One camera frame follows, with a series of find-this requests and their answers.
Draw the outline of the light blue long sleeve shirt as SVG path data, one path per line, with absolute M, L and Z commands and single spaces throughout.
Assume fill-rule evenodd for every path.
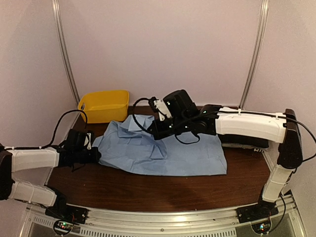
M 186 132 L 178 137 L 155 140 L 137 125 L 148 128 L 153 116 L 129 115 L 124 122 L 112 121 L 93 146 L 101 165 L 126 172 L 154 176 L 225 175 L 227 161 L 217 136 L 201 134 L 198 140 Z

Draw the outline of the yellow plastic basket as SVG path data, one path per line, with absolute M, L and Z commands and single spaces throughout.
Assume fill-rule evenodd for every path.
M 88 123 L 124 121 L 129 107 L 129 92 L 126 90 L 97 91 L 84 95 L 78 109 L 85 112 Z

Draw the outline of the black shirt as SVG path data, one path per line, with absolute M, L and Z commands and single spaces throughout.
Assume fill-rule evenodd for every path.
M 266 139 L 255 138 L 242 135 L 218 135 L 223 144 L 248 145 L 256 148 L 266 149 L 269 147 L 269 142 Z

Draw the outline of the grey shirt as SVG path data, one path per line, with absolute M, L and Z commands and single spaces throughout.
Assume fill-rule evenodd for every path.
M 254 150 L 257 152 L 262 152 L 262 151 L 268 150 L 268 148 L 260 148 L 260 147 L 255 147 L 255 146 L 251 146 L 251 145 L 232 144 L 232 143 L 223 143 L 222 147 L 223 148 L 249 149 L 249 150 Z

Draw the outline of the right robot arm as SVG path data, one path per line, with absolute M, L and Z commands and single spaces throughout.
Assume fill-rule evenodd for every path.
M 272 210 L 272 203 L 303 162 L 298 122 L 292 110 L 265 114 L 220 105 L 198 109 L 185 90 L 174 91 L 162 100 L 152 97 L 148 104 L 159 116 L 148 129 L 156 140 L 190 132 L 195 137 L 200 134 L 238 135 L 279 144 L 276 164 L 263 187 L 260 202 L 253 207 L 253 214 L 258 218 Z

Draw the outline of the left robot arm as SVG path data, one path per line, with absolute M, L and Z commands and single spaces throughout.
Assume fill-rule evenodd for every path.
M 45 147 L 4 147 L 0 148 L 0 198 L 16 199 L 28 203 L 51 207 L 60 219 L 71 215 L 65 196 L 47 186 L 15 181 L 12 174 L 17 171 L 37 168 L 71 167 L 75 164 L 98 163 L 101 154 L 92 145 L 93 132 L 71 129 L 65 141 L 59 145 Z

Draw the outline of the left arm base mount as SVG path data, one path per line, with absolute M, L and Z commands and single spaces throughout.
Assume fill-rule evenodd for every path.
M 62 210 L 56 207 L 45 207 L 45 214 L 72 224 L 85 224 L 88 209 L 72 205 L 66 205 Z

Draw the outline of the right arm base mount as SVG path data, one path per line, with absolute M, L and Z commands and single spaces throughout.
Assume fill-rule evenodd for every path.
M 253 222 L 278 214 L 274 203 L 254 204 L 236 209 L 239 223 Z

